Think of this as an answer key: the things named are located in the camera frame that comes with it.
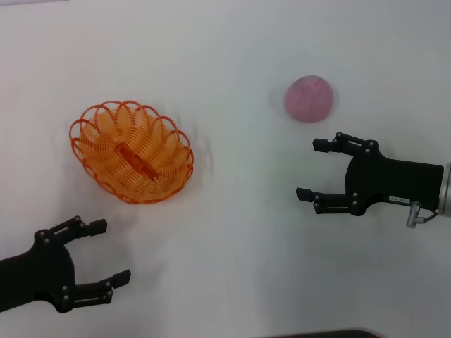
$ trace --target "orange basket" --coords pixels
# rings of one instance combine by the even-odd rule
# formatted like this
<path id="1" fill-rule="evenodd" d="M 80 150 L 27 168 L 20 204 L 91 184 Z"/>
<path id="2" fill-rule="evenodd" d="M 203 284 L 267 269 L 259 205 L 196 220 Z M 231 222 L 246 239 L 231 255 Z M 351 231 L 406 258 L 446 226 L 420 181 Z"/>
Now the orange basket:
<path id="1" fill-rule="evenodd" d="M 76 130 L 79 135 L 73 136 Z M 70 126 L 69 137 L 86 173 L 126 203 L 168 199 L 193 171 L 194 154 L 186 134 L 170 118 L 134 101 L 88 108 Z"/>

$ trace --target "wire basket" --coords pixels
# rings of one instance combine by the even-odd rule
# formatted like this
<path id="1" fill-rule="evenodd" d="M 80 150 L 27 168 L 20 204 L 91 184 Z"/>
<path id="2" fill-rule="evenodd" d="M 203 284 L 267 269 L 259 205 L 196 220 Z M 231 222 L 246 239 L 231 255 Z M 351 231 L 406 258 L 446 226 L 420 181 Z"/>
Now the wire basket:
<path id="1" fill-rule="evenodd" d="M 76 130 L 79 135 L 73 136 Z M 168 199 L 193 171 L 194 154 L 186 134 L 170 118 L 135 101 L 107 101 L 88 108 L 70 126 L 69 137 L 86 173 L 129 204 Z"/>

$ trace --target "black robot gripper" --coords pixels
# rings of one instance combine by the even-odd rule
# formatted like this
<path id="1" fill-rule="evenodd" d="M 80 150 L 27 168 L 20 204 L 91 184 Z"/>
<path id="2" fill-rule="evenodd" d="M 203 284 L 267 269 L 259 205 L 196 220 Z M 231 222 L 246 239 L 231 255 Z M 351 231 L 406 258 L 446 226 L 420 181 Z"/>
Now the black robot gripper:
<path id="1" fill-rule="evenodd" d="M 72 259 L 65 244 L 106 231 L 106 221 L 89 225 L 80 216 L 35 233 L 32 248 L 0 261 L 0 312 L 32 301 L 47 301 L 60 313 L 73 308 L 109 304 L 113 289 L 127 285 L 130 270 L 97 283 L 75 283 Z"/>
<path id="2" fill-rule="evenodd" d="M 352 157 L 345 176 L 344 194 L 296 189 L 298 199 L 313 202 L 318 214 L 350 213 L 361 216 L 370 205 L 386 202 L 411 208 L 408 227 L 427 222 L 437 214 L 451 214 L 451 194 L 447 197 L 450 165 L 445 170 L 441 165 L 386 158 L 380 153 L 377 141 L 358 139 L 341 132 L 331 142 L 315 139 L 313 148 L 315 151 L 344 153 Z M 433 215 L 418 217 L 421 208 L 430 210 Z"/>

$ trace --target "pink ball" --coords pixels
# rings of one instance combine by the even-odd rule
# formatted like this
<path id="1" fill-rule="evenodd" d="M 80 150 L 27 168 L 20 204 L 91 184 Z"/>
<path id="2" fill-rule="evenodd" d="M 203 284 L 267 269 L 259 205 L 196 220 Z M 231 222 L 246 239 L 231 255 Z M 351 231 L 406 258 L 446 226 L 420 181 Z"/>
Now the pink ball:
<path id="1" fill-rule="evenodd" d="M 285 108 L 296 120 L 318 122 L 332 111 L 332 87 L 323 78 L 304 76 L 294 82 L 285 95 Z"/>

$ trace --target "label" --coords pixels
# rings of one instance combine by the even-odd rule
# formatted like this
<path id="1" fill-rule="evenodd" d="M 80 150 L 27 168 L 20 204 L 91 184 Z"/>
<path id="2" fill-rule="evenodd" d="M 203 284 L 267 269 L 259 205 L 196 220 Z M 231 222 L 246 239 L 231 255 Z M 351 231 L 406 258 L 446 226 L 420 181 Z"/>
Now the label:
<path id="1" fill-rule="evenodd" d="M 410 204 L 410 200 L 409 199 L 403 199 L 402 197 L 389 196 L 388 200 L 391 201 L 391 202 Z"/>

